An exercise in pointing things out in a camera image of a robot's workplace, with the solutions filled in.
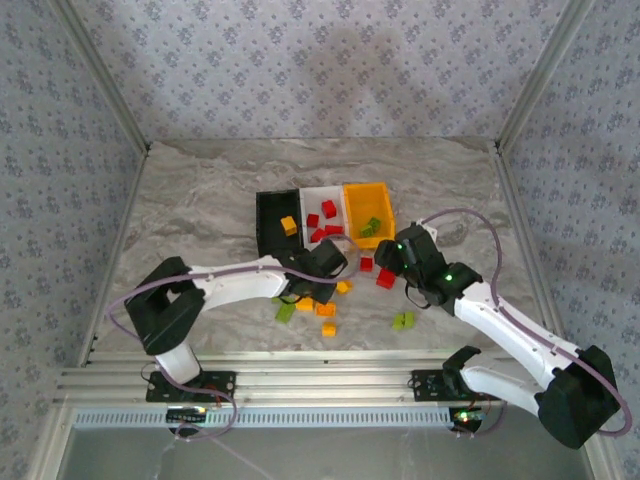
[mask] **yellow bin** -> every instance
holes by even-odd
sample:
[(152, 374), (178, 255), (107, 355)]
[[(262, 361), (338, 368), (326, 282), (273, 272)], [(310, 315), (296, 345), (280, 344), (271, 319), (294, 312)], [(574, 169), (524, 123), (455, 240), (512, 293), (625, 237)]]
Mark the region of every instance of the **yellow bin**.
[[(360, 248), (375, 249), (382, 240), (393, 240), (396, 220), (391, 210), (389, 191), (385, 183), (344, 185), (344, 203), (349, 219), (349, 232)], [(361, 237), (360, 229), (371, 217), (380, 220), (380, 230), (373, 237)]]

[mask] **marble surface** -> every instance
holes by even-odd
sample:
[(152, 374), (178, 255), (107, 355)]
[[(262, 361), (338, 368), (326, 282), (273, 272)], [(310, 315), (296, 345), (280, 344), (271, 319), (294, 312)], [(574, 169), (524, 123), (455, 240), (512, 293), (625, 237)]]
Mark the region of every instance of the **marble surface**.
[[(454, 206), (472, 207), (498, 228), (505, 253), (501, 294), (536, 316), (531, 287), (482, 139), (225, 140), (155, 143), (119, 259), (111, 298), (135, 287), (169, 256), (187, 264), (226, 265), (255, 259), (255, 193), (352, 182), (385, 181), (396, 225)], [(485, 278), (496, 254), (490, 233), (474, 218), (452, 215), (433, 223), (449, 261), (463, 261)], [(354, 290), (335, 296), (335, 338), (321, 336), (322, 319), (296, 312), (274, 320), (268, 299), (225, 305), (201, 314), (190, 341), (198, 353), (221, 351), (455, 349), (491, 342), (472, 327), (432, 308), (420, 311), (404, 295), (362, 274)], [(417, 314), (412, 330), (394, 331), (401, 311)], [(124, 309), (118, 318), (131, 326)], [(108, 321), (98, 330), (100, 351), (138, 351), (135, 340)]]

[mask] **patterned wallpaper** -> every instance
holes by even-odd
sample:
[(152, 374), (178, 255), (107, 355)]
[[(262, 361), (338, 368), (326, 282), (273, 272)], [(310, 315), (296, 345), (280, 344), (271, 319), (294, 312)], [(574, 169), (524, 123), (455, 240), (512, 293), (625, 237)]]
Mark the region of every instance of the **patterned wallpaper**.
[(640, 6), (597, 2), (511, 159), (574, 342), (604, 346), (635, 428), (617, 440), (640, 479)]
[(139, 154), (46, 0), (0, 2), (0, 478), (75, 363)]
[(565, 0), (73, 0), (148, 141), (497, 137)]

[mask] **orange block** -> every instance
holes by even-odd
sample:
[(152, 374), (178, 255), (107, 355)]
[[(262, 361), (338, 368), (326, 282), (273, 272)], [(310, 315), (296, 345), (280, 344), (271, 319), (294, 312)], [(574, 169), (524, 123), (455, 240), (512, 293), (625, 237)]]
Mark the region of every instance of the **orange block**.
[(296, 308), (303, 312), (313, 312), (313, 298), (305, 297), (296, 303)]
[(324, 322), (322, 324), (322, 336), (323, 337), (335, 337), (337, 327), (335, 322)]
[(342, 282), (338, 282), (336, 285), (336, 290), (338, 293), (344, 295), (345, 293), (349, 293), (353, 289), (353, 283), (349, 280), (343, 280)]
[(282, 223), (282, 228), (284, 228), (284, 233), (287, 237), (291, 235), (295, 235), (298, 233), (298, 226), (296, 222), (293, 220), (293, 217), (284, 217), (280, 219), (280, 223)]
[(336, 304), (329, 302), (326, 305), (316, 303), (316, 315), (319, 317), (335, 317), (336, 316)]

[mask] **white robotic arm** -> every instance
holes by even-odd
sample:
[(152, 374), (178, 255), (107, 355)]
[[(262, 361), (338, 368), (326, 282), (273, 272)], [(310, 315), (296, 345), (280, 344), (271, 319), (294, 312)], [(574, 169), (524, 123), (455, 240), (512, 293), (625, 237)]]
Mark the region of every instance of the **white robotic arm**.
[[(579, 448), (619, 408), (618, 403), (593, 377), (565, 356), (549, 350), (501, 313), (506, 309), (521, 325), (550, 341), (554, 348), (575, 354), (615, 385), (609, 357), (597, 347), (581, 351), (498, 297), (496, 306), (489, 284), (462, 263), (448, 264), (437, 250), (435, 231), (412, 224), (395, 240), (381, 242), (375, 260), (381, 267), (402, 276), (429, 305), (485, 333), (518, 362), (495, 360), (473, 347), (465, 347), (443, 364), (443, 375), (455, 394), (486, 393), (538, 416), (560, 442)], [(294, 294), (326, 303), (335, 283), (301, 279), (295, 271), (316, 278), (330, 278), (346, 266), (346, 258), (330, 241), (312, 252), (265, 256), (253, 262), (226, 267), (184, 265), (179, 257), (167, 259), (142, 285), (176, 274), (208, 274), (172, 287), (150, 289), (126, 303), (145, 351), (163, 369), (184, 384), (201, 373), (187, 334), (198, 314), (219, 305), (249, 298)], [(179, 296), (167, 297), (171, 289)]]
[(620, 404), (580, 363), (615, 388), (609, 357), (596, 346), (583, 351), (545, 330), (496, 296), (473, 269), (462, 263), (447, 263), (435, 245), (432, 229), (422, 223), (400, 231), (395, 240), (381, 242), (376, 263), (402, 276), (428, 305), (443, 308), (489, 336), (519, 364), (488, 358), (477, 348), (464, 347), (443, 364), (449, 389), (506, 400), (536, 415), (564, 445), (582, 446), (620, 409)]
[[(307, 280), (288, 272), (328, 279), (346, 264), (344, 255), (330, 241), (322, 242), (312, 252), (282, 252), (224, 267), (187, 266), (180, 257), (171, 257), (140, 286), (187, 273), (198, 278), (151, 288), (127, 301), (125, 307), (145, 352), (154, 356), (172, 379), (185, 384), (201, 372), (187, 342), (201, 312), (250, 298), (281, 295), (308, 296), (326, 303), (335, 291), (335, 282)], [(169, 300), (169, 291), (178, 295), (173, 301)]]

